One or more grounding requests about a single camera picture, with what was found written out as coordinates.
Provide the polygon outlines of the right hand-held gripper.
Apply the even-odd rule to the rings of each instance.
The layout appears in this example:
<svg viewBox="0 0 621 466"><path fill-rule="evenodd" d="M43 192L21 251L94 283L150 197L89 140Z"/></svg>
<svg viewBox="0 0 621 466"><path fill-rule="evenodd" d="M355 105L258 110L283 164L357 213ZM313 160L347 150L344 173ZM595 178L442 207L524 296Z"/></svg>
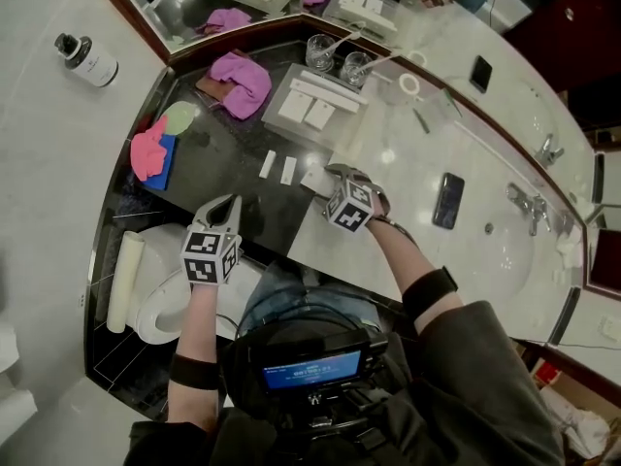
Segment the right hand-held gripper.
<svg viewBox="0 0 621 466"><path fill-rule="evenodd" d="M325 206L329 223L356 233L371 219L389 214L391 206L383 189L366 173L343 163L329 164L324 170L342 180Z"/></svg>

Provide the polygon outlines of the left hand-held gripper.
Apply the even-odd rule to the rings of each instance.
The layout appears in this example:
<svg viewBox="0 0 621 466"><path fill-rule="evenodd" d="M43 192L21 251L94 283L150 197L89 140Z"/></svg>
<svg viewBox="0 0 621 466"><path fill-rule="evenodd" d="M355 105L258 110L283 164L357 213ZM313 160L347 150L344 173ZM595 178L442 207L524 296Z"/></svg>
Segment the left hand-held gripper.
<svg viewBox="0 0 621 466"><path fill-rule="evenodd" d="M239 231L242 203L240 195L227 194L204 204L196 212L180 252L181 266L190 283L227 283L239 262L242 242L241 236L228 232Z"/></svg>

